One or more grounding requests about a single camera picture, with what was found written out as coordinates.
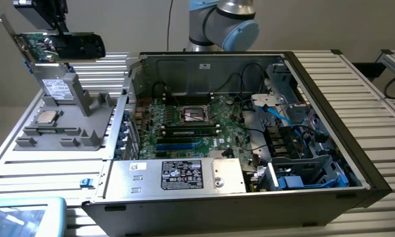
barcode label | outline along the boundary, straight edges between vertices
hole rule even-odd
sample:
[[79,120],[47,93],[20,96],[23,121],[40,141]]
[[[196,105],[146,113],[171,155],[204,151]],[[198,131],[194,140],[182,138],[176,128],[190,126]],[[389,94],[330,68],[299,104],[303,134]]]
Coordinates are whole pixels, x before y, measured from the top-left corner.
[[60,79],[44,79],[43,80],[49,95],[55,100],[72,100],[74,95],[68,89],[67,84]]

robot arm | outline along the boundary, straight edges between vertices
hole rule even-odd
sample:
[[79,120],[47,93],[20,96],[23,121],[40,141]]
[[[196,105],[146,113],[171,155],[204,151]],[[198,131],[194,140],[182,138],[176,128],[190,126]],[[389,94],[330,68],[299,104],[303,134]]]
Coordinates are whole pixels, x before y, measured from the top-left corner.
[[188,51],[246,51],[259,35],[252,0],[191,0]]

cpu socket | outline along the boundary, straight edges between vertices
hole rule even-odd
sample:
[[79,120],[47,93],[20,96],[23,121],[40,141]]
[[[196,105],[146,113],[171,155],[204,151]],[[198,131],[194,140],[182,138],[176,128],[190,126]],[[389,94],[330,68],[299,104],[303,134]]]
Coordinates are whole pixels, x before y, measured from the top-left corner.
[[187,106],[180,108],[182,122],[207,122],[208,112],[207,106]]

warning label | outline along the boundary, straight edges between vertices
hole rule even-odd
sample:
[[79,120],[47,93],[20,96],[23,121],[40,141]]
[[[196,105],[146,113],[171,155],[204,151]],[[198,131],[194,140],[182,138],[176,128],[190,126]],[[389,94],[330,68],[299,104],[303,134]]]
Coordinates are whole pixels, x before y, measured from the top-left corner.
[[60,79],[44,79],[43,80],[49,95],[55,100],[72,100],[74,95],[67,87],[67,84]]
[[200,160],[163,161],[160,187],[164,190],[203,189]]

white wall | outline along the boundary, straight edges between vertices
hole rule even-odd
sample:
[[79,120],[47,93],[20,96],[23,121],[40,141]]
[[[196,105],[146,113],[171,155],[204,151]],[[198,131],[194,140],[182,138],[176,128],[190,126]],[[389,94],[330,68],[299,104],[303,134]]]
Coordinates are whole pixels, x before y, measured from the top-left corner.
[[[103,36],[107,51],[166,50],[170,0],[68,0],[71,31]],[[373,61],[395,49],[395,0],[255,0],[260,36],[254,50],[338,48],[353,61]],[[36,31],[0,0],[17,32]],[[188,0],[175,0],[171,50],[188,40]],[[0,25],[0,106],[24,106],[39,87]]]

